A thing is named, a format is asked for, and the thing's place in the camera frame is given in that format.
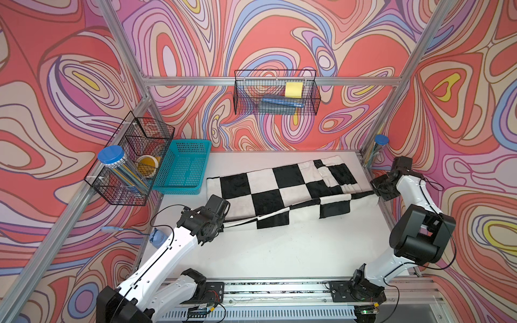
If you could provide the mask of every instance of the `black wire basket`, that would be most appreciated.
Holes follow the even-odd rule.
[[[98,170],[97,167],[100,167],[99,161],[93,163],[84,180],[111,205],[144,206],[153,189],[153,184],[165,153],[171,144],[174,136],[174,127],[153,118],[135,118],[131,112],[128,116],[130,115],[133,116],[133,118],[130,118],[132,119],[131,123],[123,122],[120,124],[117,131],[115,131],[106,144],[106,147],[118,144],[141,173],[151,174],[150,176],[145,176],[149,190],[145,194],[135,194],[105,166],[102,166],[100,172],[95,175],[95,169]],[[127,129],[122,129],[124,124],[129,125]],[[125,133],[120,141],[114,143],[113,138],[115,134],[124,130]],[[154,156],[158,159],[158,167],[137,162],[137,159],[143,155]]]
[[[287,82],[302,83],[301,97],[285,96]],[[320,102],[313,69],[235,71],[235,114],[316,115]]]

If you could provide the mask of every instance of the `black cable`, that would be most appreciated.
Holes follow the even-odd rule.
[[[188,206],[183,205],[183,204],[173,204],[173,205],[169,205],[169,206],[167,206],[167,207],[164,207],[164,208],[163,208],[163,209],[161,209],[160,211],[158,211],[158,212],[157,212],[157,213],[156,213],[156,214],[151,218],[151,221],[149,221],[149,223],[152,223],[152,222],[153,222],[153,220],[155,219],[155,217],[156,217],[158,214],[160,214],[160,212],[161,212],[161,211],[166,210],[166,209],[170,208],[171,206],[183,206],[183,207],[188,208]]]
[[[172,243],[174,242],[174,230],[172,230],[172,239],[171,239],[171,243],[169,243],[169,246],[172,245]],[[163,256],[165,254],[165,252],[167,252],[168,249],[165,249],[161,255],[158,256],[158,258],[156,258],[156,260],[140,275],[140,277],[136,280],[136,282],[134,283],[136,285],[136,283],[138,283],[140,280],[142,280],[142,277],[148,272],[149,269],[151,269],[151,267],[153,267],[155,265],[155,263],[161,258],[161,256]]]
[[[397,294],[398,294],[398,297],[397,297],[397,302],[395,303],[395,308],[393,309],[393,311],[391,312],[391,314],[386,317],[384,320],[382,320],[381,322],[379,323],[384,323],[386,322],[387,320],[389,320],[390,317],[392,317],[393,313],[395,313],[395,310],[397,309],[397,306],[399,305],[399,300],[400,300],[400,290],[398,287],[396,287],[395,285],[390,285],[388,283],[386,283],[386,279],[383,277],[383,280],[384,280],[384,283],[387,285],[387,286],[391,286],[391,287],[395,287],[397,289]]]
[[[219,302],[214,302],[214,303],[219,304],[219,305],[221,305],[221,306],[224,308],[224,316],[223,316],[223,318],[221,318],[221,320],[220,320],[220,321],[216,322],[216,323],[221,323],[221,322],[223,322],[223,321],[224,321],[224,319],[226,318],[226,308],[224,307],[224,305],[223,305],[223,304],[221,304],[221,303],[219,303]]]
[[[169,228],[172,230],[172,232],[174,232],[174,229],[173,229],[170,225],[167,225],[167,224],[153,225],[153,226],[151,226],[151,227],[152,227],[152,228],[155,228],[155,227],[158,227],[158,226],[166,226],[166,227],[169,227]]]
[[[428,205],[431,207],[431,209],[433,209],[433,211],[434,211],[434,212],[435,212],[435,213],[440,217],[440,219],[442,220],[443,225],[445,226],[445,229],[447,229],[447,231],[449,232],[449,235],[450,235],[451,240],[452,240],[452,244],[454,245],[454,255],[453,255],[453,257],[452,257],[451,262],[450,262],[448,265],[446,265],[445,267],[443,267],[443,268],[441,268],[441,267],[438,267],[438,268],[432,268],[432,267],[428,267],[428,266],[424,266],[424,265],[422,265],[421,267],[429,268],[429,269],[433,269],[433,270],[444,270],[444,269],[447,269],[447,268],[449,268],[450,266],[452,266],[452,264],[453,264],[453,263],[454,263],[454,261],[456,260],[456,254],[457,254],[458,248],[456,247],[456,241],[454,240],[454,237],[452,236],[452,232],[449,230],[449,227],[445,224],[444,217],[442,217],[442,215],[440,214],[440,212],[436,212],[436,210],[435,210],[435,209],[434,209],[434,207],[431,205],[431,203],[429,203],[429,200],[427,199],[426,195],[424,194],[424,192],[423,192],[423,188],[422,188],[422,185],[421,185],[422,181],[426,181],[426,180],[422,180],[422,179],[420,179],[420,180],[418,181],[418,186],[420,187],[420,191],[422,192],[422,195],[423,195],[423,197],[425,198],[425,201],[427,202],[427,204],[428,204]]]
[[[124,302],[124,300],[126,299],[126,296],[129,294],[129,291],[131,291],[133,289],[133,287],[130,287],[128,289],[128,291],[126,292],[126,294],[124,295],[124,297],[122,297],[122,299],[120,300],[120,303],[118,304],[118,306],[115,308],[115,311],[113,312],[113,315],[111,316],[111,319],[110,319],[110,323],[113,322],[113,318],[115,317],[115,315],[117,314],[117,311],[118,311],[118,308],[120,307],[120,305],[122,305],[122,302]]]

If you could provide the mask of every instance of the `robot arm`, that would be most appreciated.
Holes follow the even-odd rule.
[[[203,298],[206,278],[193,269],[157,291],[188,252],[217,236],[229,208],[228,201],[215,195],[204,207],[184,208],[177,228],[153,256],[115,290],[107,286],[99,293],[97,322],[151,322],[194,295]]]
[[[371,181],[374,192],[389,201],[401,196],[406,211],[401,216],[389,238],[390,247],[376,260],[363,264],[354,272],[352,279],[341,284],[331,282],[338,297],[350,295],[357,301],[386,300],[384,287],[406,269],[435,263],[443,255],[452,237],[456,222],[434,204],[425,188],[424,176],[412,171],[413,160],[397,157],[391,171]]]

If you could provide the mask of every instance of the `swirl pattern backdrop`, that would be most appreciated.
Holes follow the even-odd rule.
[[[117,12],[144,75],[233,76],[314,68],[399,76],[434,1],[124,1]],[[150,89],[182,138],[214,150],[358,149],[391,90],[322,86],[316,116],[236,116],[233,87]]]
[[[95,156],[140,95],[90,0],[0,3],[0,297],[70,202]],[[96,195],[19,322],[94,313],[97,293],[125,279],[148,228],[146,207]]]
[[[444,186],[429,191],[457,221],[458,255],[423,273],[459,322],[517,321],[516,50],[515,1],[458,1],[390,116],[390,144],[374,165],[380,174],[410,156]],[[405,206],[391,206],[398,219]]]

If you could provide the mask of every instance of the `blue object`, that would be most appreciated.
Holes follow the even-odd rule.
[[[199,194],[211,147],[210,140],[172,140],[153,190],[163,194]]]
[[[292,107],[299,107],[299,108],[302,108],[304,106],[303,103],[293,102],[292,99],[291,99],[291,101],[289,101],[286,99],[262,98],[262,102],[274,103],[274,104],[286,105],[286,106],[292,106]]]
[[[122,228],[119,228],[118,226],[103,226],[101,228],[101,231],[104,231],[104,232],[117,232],[117,231],[122,231],[124,229]]]
[[[142,231],[137,230],[137,229],[121,228],[121,227],[118,227],[118,226],[103,226],[100,230],[103,231],[103,232],[118,232],[118,231],[129,230],[129,231],[138,232],[139,234],[144,235],[144,236],[148,236],[149,235],[149,234],[143,233]]]
[[[375,136],[375,143],[384,146],[389,143],[389,138],[383,134],[378,134]]]
[[[103,164],[113,164],[121,160],[126,153],[118,145],[108,146],[97,154],[97,159]]]
[[[162,230],[155,228],[149,236],[149,241],[156,249],[158,249],[167,240],[167,237],[168,235],[166,235]]]

